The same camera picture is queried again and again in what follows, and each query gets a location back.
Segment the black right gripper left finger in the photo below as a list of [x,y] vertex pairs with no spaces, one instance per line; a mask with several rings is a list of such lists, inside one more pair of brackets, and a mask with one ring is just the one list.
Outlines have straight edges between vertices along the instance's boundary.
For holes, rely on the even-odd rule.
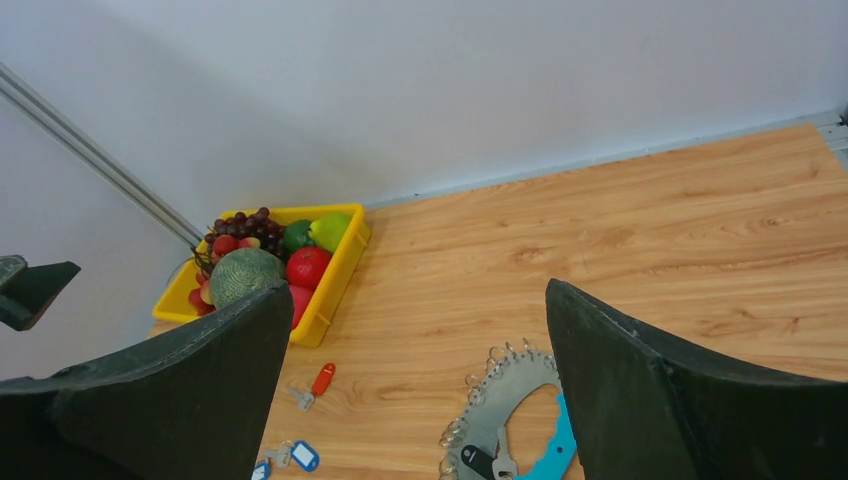
[[52,376],[1,384],[5,479],[248,479],[284,362],[285,283]]

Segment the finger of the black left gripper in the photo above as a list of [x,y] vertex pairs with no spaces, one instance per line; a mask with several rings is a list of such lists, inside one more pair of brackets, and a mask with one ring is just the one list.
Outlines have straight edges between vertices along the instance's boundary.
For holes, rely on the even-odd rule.
[[15,331],[30,330],[80,271],[70,261],[29,266],[20,255],[2,256],[1,322]]

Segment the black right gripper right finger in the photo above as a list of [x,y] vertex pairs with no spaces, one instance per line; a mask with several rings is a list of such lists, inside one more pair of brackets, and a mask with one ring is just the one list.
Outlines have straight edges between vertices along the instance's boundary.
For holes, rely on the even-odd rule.
[[756,365],[546,288],[547,326],[589,479],[843,479],[847,386]]

